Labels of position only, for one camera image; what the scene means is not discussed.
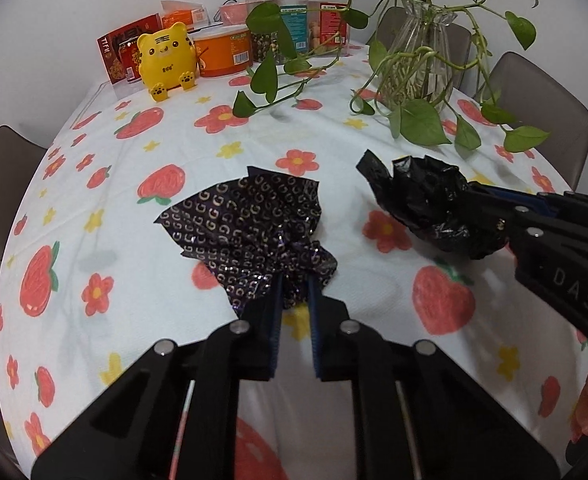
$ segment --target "crumpled black plastic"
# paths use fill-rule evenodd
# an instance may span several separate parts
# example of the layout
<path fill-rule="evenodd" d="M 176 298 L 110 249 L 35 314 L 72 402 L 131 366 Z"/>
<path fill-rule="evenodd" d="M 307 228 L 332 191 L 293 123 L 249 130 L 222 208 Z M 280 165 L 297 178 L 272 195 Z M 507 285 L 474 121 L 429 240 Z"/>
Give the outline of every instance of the crumpled black plastic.
<path fill-rule="evenodd" d="M 393 165 L 391 176 L 367 150 L 356 168 L 369 182 L 378 205 L 421 240 L 473 260 L 504 247 L 503 234 L 461 220 L 459 198 L 469 184 L 458 167 L 427 155 L 404 156 Z"/>
<path fill-rule="evenodd" d="M 163 211 L 155 220 L 223 286 L 238 316 L 248 301 L 269 291 L 273 275 L 285 280 L 285 307 L 307 299 L 307 276 L 321 287 L 336 259 L 311 240 L 321 217 L 318 182 L 260 168 L 221 182 Z"/>

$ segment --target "yellow tiger figurine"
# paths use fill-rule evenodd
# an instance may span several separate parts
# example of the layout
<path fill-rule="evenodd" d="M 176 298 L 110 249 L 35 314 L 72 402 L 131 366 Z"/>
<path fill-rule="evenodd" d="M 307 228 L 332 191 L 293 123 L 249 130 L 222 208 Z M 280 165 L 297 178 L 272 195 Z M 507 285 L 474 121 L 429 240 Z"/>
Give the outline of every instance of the yellow tiger figurine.
<path fill-rule="evenodd" d="M 177 86 L 184 90 L 196 86 L 196 48 L 184 23 L 174 23 L 155 34 L 142 34 L 138 50 L 142 55 L 140 76 L 154 101 L 164 101 L 169 97 L 167 91 Z"/>

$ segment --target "teal label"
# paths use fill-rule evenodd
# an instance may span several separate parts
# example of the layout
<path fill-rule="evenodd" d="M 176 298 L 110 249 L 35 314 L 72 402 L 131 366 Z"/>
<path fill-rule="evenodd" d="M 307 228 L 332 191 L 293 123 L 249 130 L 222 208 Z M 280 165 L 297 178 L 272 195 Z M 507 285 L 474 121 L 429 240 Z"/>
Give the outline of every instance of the teal label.
<path fill-rule="evenodd" d="M 280 13 L 297 52 L 307 52 L 307 7 L 283 6 Z"/>

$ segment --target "chair backrest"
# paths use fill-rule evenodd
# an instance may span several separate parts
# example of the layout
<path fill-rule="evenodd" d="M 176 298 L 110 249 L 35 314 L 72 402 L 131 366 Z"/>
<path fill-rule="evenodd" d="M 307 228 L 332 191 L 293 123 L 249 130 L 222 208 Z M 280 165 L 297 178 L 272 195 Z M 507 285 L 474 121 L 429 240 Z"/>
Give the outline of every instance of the chair backrest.
<path fill-rule="evenodd" d="M 403 7 L 391 7 L 386 10 L 378 27 L 378 41 L 389 50 L 406 21 L 407 13 Z M 457 65 L 464 65 L 468 62 L 472 33 L 456 23 L 447 25 L 446 31 L 448 43 L 450 44 L 450 60 Z M 454 71 L 453 76 L 454 88 L 459 88 L 463 82 L 464 73 Z"/>
<path fill-rule="evenodd" d="M 588 109 L 560 83 L 515 52 L 506 52 L 490 73 L 498 105 L 518 123 L 550 132 L 536 149 L 576 189 L 588 153 Z M 488 98 L 482 89 L 477 100 Z"/>
<path fill-rule="evenodd" d="M 0 126 L 0 258 L 11 227 L 45 150 L 8 126 Z"/>

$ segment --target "floral tablecloth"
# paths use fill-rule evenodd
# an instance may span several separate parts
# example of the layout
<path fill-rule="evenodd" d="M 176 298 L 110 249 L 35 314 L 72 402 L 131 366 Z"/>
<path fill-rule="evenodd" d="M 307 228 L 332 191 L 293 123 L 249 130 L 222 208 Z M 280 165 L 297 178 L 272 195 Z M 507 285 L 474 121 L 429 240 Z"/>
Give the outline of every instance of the floral tablecloth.
<path fill-rule="evenodd" d="M 564 464 L 588 342 L 515 282 L 507 250 L 474 262 L 439 253 L 381 211 L 355 166 L 366 149 L 383 161 L 429 154 L 486 184 L 567 185 L 539 153 L 506 153 L 501 130 L 458 91 L 452 105 L 480 129 L 479 150 L 393 140 L 386 119 L 349 111 L 352 90 L 371 73 L 365 48 L 350 53 L 298 102 L 250 119 L 231 113 L 237 90 L 249 92 L 249 78 L 237 75 L 200 78 L 160 104 L 138 92 L 60 132 L 0 272 L 0 406 L 27 475 L 156 340 L 193 342 L 234 319 L 215 278 L 154 220 L 247 166 L 320 181 L 316 236 L 339 263 L 326 293 L 389 340 L 432 338 Z M 453 118 L 443 111 L 451 139 Z M 311 362 L 309 315 L 297 306 L 283 315 L 275 380 L 242 385 L 237 478 L 355 478 L 350 387 L 321 384 Z"/>

